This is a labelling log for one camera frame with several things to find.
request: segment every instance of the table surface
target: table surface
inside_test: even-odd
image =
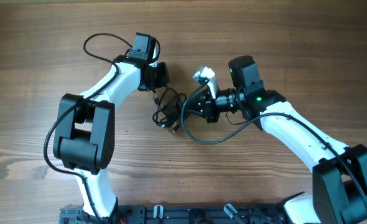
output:
[[[0,5],[0,223],[56,223],[59,208],[82,203],[75,179],[49,169],[42,146],[60,98],[89,89],[110,69],[83,52],[97,32],[130,42],[136,32],[157,37],[170,86],[187,94],[202,65],[221,89],[232,88],[228,62],[252,55],[267,89],[332,137],[367,146],[367,3],[300,2]],[[107,58],[126,51],[110,37],[88,48]],[[204,146],[157,127],[155,110],[151,93],[136,91],[116,111],[109,174],[121,205],[275,203],[312,192],[306,166],[255,126]],[[216,124],[193,117],[187,126],[202,139],[237,128],[225,116]]]

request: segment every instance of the brown background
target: brown background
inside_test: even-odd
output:
[[[367,3],[300,2],[0,5],[0,223],[56,223],[60,207],[82,202],[73,177],[47,167],[42,145],[62,95],[89,89],[110,69],[82,50],[96,32],[157,37],[170,85],[185,93],[196,89],[191,76],[201,65],[221,89],[232,87],[228,61],[252,55],[267,89],[329,135],[367,146]],[[89,50],[114,58],[126,46],[100,37]],[[151,94],[137,91],[116,112],[109,167],[121,205],[278,202],[312,192],[306,166],[255,126],[202,146],[157,127],[155,110]],[[188,128],[217,139],[237,126],[221,116],[217,124],[191,118]]]

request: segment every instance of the robotic arm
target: robotic arm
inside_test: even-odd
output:
[[[210,123],[217,122],[221,112],[241,111],[248,121],[245,126],[253,122],[305,163],[313,173],[314,195],[300,193],[278,204],[247,207],[119,206],[107,170],[114,151],[114,111],[135,90],[153,91],[166,86],[169,75],[165,63],[156,62],[160,49],[156,44],[155,38],[137,34],[128,56],[113,60],[119,75],[98,95],[92,97],[114,77],[116,67],[112,66],[93,88],[78,96],[66,94],[60,100],[58,117],[91,97],[67,114],[55,130],[54,156],[62,160],[64,167],[85,177],[84,181],[77,177],[84,205],[62,208],[61,224],[358,223],[367,218],[356,190],[359,182],[367,201],[367,148],[348,147],[331,138],[298,114],[278,92],[265,90],[250,56],[229,63],[235,89],[220,90],[214,72],[201,68],[193,78],[207,89],[187,100],[182,117],[195,114]],[[92,123],[91,131],[75,128],[75,123],[84,122]],[[181,123],[188,133],[184,121]],[[341,161],[346,162],[355,180],[342,182],[341,175],[348,174],[348,170]]]

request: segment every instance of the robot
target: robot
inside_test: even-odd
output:
[[[44,143],[44,158],[57,172],[74,175],[84,199],[81,206],[60,210],[59,224],[269,224],[269,223],[359,223],[367,219],[367,147],[347,146],[328,136],[302,117],[278,92],[265,90],[257,65],[251,56],[234,58],[228,63],[233,86],[220,90],[215,73],[201,68],[193,79],[200,84],[187,99],[178,103],[179,113],[160,126],[180,126],[191,139],[201,144],[218,144],[233,137],[251,123],[283,142],[312,173],[313,195],[303,192],[277,204],[249,204],[220,207],[145,207],[119,206],[108,176],[114,151],[114,111],[133,91],[155,91],[169,82],[167,66],[157,62],[159,41],[137,33],[134,45],[113,61],[112,67],[94,87],[80,95],[66,94],[59,104],[58,118]],[[160,107],[160,100],[155,102]],[[220,113],[240,111],[245,123],[217,141],[195,139],[185,126],[190,114],[218,122]],[[75,128],[75,123],[92,123],[91,131]],[[53,155],[65,168],[50,162],[47,148],[55,131]],[[351,180],[342,181],[341,175]]]

